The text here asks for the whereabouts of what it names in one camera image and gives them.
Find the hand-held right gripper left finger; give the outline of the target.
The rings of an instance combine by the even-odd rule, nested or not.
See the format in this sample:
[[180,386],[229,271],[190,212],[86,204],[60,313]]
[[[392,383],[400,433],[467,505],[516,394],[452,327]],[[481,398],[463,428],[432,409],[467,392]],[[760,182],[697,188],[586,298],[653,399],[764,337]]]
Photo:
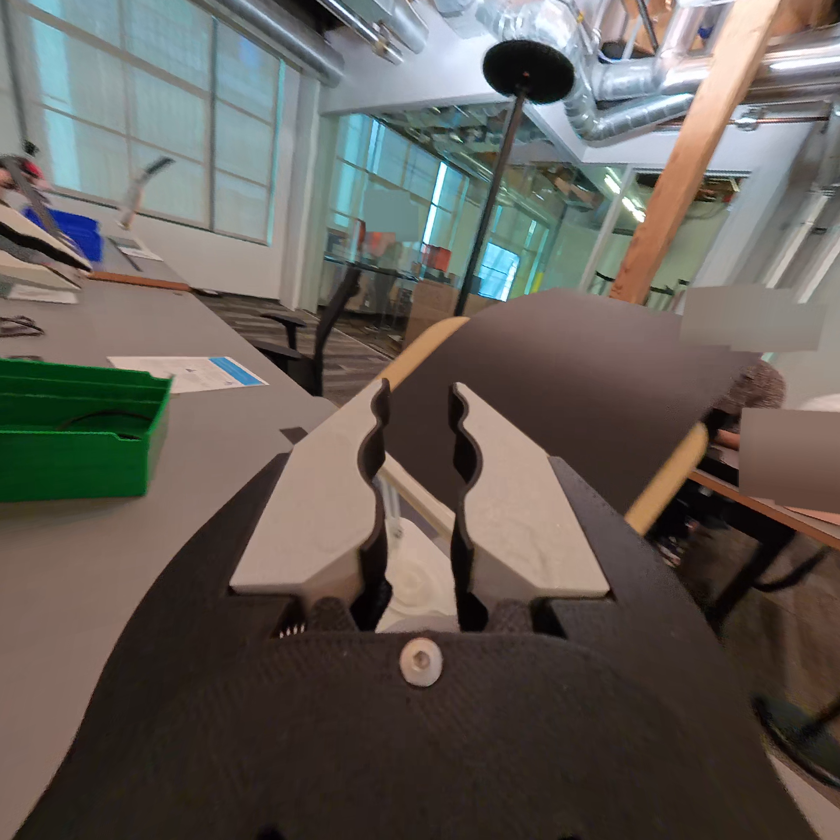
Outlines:
[[392,588],[375,478],[385,461],[391,385],[374,380],[294,444],[229,582],[241,595],[331,597],[374,631]]

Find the blue plastic bin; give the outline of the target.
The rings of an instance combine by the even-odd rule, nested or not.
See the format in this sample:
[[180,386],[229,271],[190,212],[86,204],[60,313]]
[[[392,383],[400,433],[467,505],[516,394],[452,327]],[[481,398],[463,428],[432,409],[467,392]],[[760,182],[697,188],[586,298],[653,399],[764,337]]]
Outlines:
[[51,207],[46,210],[58,229],[78,246],[89,262],[102,262],[103,240],[98,220]]

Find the round silver air duct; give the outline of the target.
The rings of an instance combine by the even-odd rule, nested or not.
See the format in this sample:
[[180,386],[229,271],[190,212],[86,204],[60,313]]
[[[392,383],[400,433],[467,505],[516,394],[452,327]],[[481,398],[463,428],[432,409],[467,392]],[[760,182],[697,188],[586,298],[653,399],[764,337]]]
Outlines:
[[429,27],[408,1],[223,1],[223,16],[288,58],[326,88],[345,72],[343,52],[354,43],[375,57],[400,65],[420,54]]

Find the grey gooseneck lamp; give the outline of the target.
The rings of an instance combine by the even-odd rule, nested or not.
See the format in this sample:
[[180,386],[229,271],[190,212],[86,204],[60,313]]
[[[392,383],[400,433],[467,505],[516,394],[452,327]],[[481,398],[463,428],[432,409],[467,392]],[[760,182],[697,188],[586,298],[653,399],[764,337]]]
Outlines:
[[175,159],[171,156],[161,155],[147,164],[132,179],[119,205],[118,226],[122,231],[129,232],[131,230],[133,220],[142,206],[144,190],[151,179],[173,165],[174,162]]

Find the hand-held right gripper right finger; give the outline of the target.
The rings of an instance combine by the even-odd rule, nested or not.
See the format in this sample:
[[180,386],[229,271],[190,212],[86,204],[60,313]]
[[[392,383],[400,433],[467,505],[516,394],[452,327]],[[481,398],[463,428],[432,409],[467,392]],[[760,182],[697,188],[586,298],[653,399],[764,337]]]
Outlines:
[[450,541],[458,628],[502,602],[602,599],[610,585],[547,452],[462,382],[450,386],[458,494]]

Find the black office chair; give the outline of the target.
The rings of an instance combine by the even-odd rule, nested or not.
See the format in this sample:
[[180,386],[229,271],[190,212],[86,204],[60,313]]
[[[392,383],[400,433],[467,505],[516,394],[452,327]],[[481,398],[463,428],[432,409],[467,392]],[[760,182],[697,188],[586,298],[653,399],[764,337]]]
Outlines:
[[329,336],[349,300],[360,290],[362,267],[349,263],[342,279],[318,321],[314,333],[313,352],[301,353],[298,349],[298,331],[307,327],[298,317],[279,313],[261,313],[260,317],[282,326],[287,335],[287,346],[264,339],[249,339],[249,344],[273,363],[285,375],[299,384],[311,396],[323,396],[324,351]]

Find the long wooden work table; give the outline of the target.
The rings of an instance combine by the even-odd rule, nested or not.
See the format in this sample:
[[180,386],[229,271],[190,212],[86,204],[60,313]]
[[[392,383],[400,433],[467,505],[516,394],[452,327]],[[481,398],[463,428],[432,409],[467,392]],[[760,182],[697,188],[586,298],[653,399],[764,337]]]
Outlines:
[[724,512],[726,522],[734,529],[751,535],[755,540],[758,540],[759,536],[753,534],[754,532],[762,532],[769,522],[774,522],[777,526],[802,534],[831,550],[839,551],[839,527],[836,524],[777,506],[768,500],[745,496],[733,484],[701,469],[694,469],[689,474],[689,479],[730,500],[731,504]]

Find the green plastic bin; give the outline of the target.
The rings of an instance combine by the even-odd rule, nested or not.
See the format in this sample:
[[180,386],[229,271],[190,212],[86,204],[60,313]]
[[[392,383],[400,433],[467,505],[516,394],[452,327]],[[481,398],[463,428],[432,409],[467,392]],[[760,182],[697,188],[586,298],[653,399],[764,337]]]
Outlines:
[[1,361],[1,501],[142,497],[172,382],[148,373]]

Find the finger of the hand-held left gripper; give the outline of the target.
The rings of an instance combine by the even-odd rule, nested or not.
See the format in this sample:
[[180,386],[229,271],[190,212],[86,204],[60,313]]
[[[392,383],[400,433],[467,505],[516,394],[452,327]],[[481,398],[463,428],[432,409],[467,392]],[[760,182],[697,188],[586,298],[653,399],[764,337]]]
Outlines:
[[17,247],[40,253],[77,270],[91,272],[91,263],[13,208],[1,209],[1,236]]
[[1,255],[1,292],[10,292],[17,286],[44,291],[81,290],[75,281],[47,266],[25,262],[12,255]]

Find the black and white book stand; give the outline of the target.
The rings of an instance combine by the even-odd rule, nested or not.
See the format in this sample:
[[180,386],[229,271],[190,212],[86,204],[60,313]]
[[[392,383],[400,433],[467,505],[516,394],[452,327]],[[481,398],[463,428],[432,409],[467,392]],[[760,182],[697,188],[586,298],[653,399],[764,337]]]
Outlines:
[[628,513],[677,447],[759,359],[683,341],[681,317],[551,290],[441,321],[383,372],[385,451],[449,510],[466,486],[449,425],[469,387],[610,507]]

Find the cardboard boxes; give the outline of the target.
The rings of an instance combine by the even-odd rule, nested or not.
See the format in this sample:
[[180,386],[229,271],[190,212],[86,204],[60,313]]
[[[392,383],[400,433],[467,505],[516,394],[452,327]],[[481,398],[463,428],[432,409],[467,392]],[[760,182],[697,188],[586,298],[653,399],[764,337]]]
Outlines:
[[460,289],[430,279],[420,280],[412,295],[402,348],[406,349],[426,329],[454,317]]

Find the white and blue paper sheet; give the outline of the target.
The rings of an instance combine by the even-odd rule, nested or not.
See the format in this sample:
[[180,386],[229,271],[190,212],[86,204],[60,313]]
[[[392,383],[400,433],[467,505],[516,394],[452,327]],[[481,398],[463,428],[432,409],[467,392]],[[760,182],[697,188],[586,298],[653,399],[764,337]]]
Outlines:
[[171,381],[172,394],[225,391],[268,383],[227,356],[110,356],[116,369]]

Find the white cards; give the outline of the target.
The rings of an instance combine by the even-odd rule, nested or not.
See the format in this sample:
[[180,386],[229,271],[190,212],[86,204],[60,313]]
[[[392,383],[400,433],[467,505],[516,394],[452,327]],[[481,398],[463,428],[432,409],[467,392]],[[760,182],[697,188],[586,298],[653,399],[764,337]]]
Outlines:
[[51,287],[34,287],[21,283],[2,283],[1,298],[10,301],[43,302],[52,305],[76,305],[79,297],[76,292]]

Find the wooden ceiling beam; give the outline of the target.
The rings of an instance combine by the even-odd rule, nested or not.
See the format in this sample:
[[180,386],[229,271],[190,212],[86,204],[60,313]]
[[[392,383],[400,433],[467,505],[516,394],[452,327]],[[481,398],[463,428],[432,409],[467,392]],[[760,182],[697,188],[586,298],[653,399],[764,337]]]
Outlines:
[[642,304],[698,192],[734,109],[755,77],[781,1],[740,1],[724,24],[708,73],[633,235],[609,297]]

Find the black floor lamp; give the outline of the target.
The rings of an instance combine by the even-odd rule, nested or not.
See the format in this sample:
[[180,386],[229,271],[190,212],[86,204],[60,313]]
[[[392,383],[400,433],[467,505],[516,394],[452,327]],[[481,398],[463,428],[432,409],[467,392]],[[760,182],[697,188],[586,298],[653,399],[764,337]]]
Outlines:
[[551,45],[525,38],[501,41],[490,47],[483,60],[482,73],[495,92],[512,97],[512,105],[508,111],[489,191],[458,291],[454,310],[456,317],[462,317],[465,313],[481,249],[487,236],[491,212],[497,200],[524,105],[527,102],[557,102],[565,98],[574,86],[574,67],[563,53]]

